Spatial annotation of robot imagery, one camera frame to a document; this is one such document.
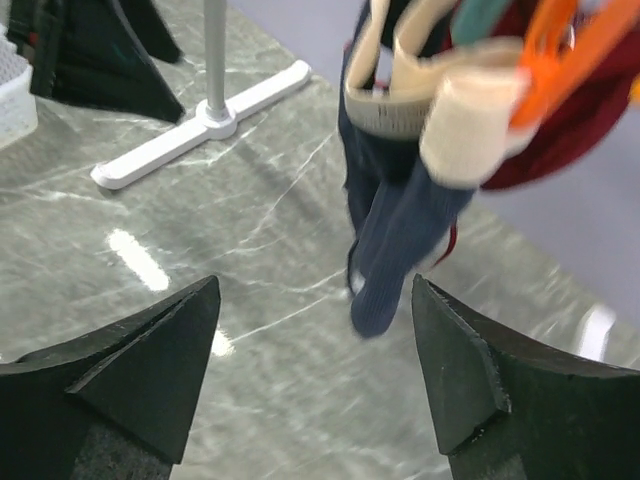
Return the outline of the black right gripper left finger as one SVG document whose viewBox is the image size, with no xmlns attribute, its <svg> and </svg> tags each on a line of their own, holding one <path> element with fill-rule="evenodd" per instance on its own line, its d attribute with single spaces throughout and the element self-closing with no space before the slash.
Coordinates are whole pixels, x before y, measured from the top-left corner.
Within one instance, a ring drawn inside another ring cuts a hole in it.
<svg viewBox="0 0 640 480">
<path fill-rule="evenodd" d="M 1 367 L 5 479 L 166 479 L 184 456 L 221 306 L 205 277 Z"/>
</svg>

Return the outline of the orange clothespin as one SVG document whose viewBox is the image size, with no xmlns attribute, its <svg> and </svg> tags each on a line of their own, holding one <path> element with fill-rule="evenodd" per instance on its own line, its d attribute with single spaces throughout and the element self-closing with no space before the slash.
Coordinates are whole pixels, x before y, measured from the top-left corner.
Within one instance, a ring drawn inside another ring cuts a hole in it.
<svg viewBox="0 0 640 480">
<path fill-rule="evenodd" d="M 520 67 L 530 73 L 531 84 L 511 117 L 512 129 L 542 122 L 557 110 L 615 49 L 639 17 L 638 0 L 608 1 L 576 35 L 573 46 L 562 49 L 565 28 L 579 5 L 573 0 L 538 4 L 520 57 Z"/>
</svg>

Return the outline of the navy blue underwear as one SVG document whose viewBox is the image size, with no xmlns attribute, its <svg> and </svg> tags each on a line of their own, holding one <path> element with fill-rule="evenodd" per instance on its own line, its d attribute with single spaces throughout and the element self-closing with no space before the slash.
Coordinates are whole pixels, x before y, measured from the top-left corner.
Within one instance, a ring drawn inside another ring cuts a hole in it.
<svg viewBox="0 0 640 480">
<path fill-rule="evenodd" d="M 437 247 L 479 187 L 534 128 L 510 117 L 527 87 L 518 36 L 441 49 L 449 1 L 368 1 L 340 78 L 338 129 L 355 241 L 348 254 L 355 331 L 383 335 L 406 276 Z"/>
</svg>

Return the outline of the dark red lace bra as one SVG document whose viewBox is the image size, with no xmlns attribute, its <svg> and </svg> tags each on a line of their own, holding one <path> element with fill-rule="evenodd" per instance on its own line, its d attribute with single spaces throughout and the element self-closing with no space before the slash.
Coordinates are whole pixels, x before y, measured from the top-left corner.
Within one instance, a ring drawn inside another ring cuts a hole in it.
<svg viewBox="0 0 640 480">
<path fill-rule="evenodd" d="M 488 37 L 523 36 L 535 1 L 512 1 Z M 443 48 L 454 47 L 449 34 Z M 582 85 L 539 128 L 530 144 L 505 160 L 482 186 L 483 193 L 502 193 L 556 174 L 579 161 L 603 140 L 629 105 L 639 75 L 639 28 L 634 27 Z"/>
</svg>

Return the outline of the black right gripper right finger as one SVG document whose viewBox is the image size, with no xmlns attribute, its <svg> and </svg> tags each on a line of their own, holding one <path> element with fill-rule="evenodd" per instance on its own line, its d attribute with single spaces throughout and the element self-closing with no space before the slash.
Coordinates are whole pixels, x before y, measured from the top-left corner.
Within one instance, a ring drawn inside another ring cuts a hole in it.
<svg viewBox="0 0 640 480">
<path fill-rule="evenodd" d="M 639 374 L 550 347 L 416 277 L 412 314 L 439 452 L 456 479 L 639 475 Z"/>
</svg>

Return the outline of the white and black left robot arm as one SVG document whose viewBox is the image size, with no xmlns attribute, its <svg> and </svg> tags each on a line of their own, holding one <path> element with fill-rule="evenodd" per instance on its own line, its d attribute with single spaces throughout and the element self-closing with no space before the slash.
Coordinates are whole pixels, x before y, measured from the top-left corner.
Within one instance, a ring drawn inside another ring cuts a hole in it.
<svg viewBox="0 0 640 480">
<path fill-rule="evenodd" d="M 155 65 L 182 51 L 151 1 L 15 1 L 10 30 L 36 96 L 170 123 L 185 113 Z"/>
</svg>

